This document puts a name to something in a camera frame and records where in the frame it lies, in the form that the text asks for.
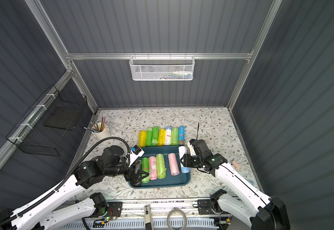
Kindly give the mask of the pink trash bag roll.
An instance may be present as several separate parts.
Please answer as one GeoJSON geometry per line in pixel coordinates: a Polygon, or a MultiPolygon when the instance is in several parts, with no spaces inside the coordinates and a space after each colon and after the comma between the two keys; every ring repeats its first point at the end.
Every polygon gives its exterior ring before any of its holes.
{"type": "Polygon", "coordinates": [[[150,180],[157,179],[157,163],[155,156],[149,157],[149,178],[150,180]]]}
{"type": "Polygon", "coordinates": [[[168,159],[169,159],[170,174],[172,176],[178,175],[179,174],[179,166],[178,166],[178,163],[177,163],[176,154],[175,153],[170,153],[168,155],[168,159]]]}

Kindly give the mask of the pale green trash bag roll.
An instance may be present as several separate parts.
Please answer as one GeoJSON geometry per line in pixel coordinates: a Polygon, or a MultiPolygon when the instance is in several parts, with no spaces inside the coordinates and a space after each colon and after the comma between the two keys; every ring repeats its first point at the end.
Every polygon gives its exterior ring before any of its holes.
{"type": "Polygon", "coordinates": [[[162,153],[159,153],[156,156],[156,166],[157,166],[157,178],[163,179],[166,177],[166,166],[165,166],[165,159],[162,153]]]}

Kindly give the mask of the bright green trash bag roll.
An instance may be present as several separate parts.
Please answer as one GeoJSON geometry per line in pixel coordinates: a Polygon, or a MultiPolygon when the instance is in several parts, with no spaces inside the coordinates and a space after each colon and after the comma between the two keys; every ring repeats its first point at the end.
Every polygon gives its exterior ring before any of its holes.
{"type": "Polygon", "coordinates": [[[149,127],[146,134],[146,147],[152,146],[153,128],[149,127]]]}

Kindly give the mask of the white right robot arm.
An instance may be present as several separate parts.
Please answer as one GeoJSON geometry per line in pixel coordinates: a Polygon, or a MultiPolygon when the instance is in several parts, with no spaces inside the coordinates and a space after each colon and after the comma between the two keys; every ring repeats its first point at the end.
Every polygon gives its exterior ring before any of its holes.
{"type": "Polygon", "coordinates": [[[284,202],[270,197],[251,185],[220,154],[213,154],[204,140],[190,140],[188,152],[180,158],[187,168],[211,174],[227,185],[238,198],[223,189],[210,196],[215,213],[227,212],[240,219],[252,230],[289,230],[291,228],[284,202]]]}

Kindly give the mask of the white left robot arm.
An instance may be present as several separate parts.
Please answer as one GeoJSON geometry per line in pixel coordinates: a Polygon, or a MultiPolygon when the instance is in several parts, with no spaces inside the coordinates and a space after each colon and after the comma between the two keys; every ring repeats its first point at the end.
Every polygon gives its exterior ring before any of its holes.
{"type": "Polygon", "coordinates": [[[122,142],[126,148],[111,146],[103,153],[86,161],[85,158],[101,143],[94,144],[53,188],[33,201],[17,209],[7,209],[0,213],[0,228],[3,230],[52,230],[74,220],[107,214],[110,210],[101,193],[94,193],[89,198],[70,207],[57,209],[65,201],[91,186],[100,183],[106,176],[123,175],[127,182],[138,183],[149,174],[136,168],[144,150],[128,143],[119,137],[113,140],[122,142]]]}

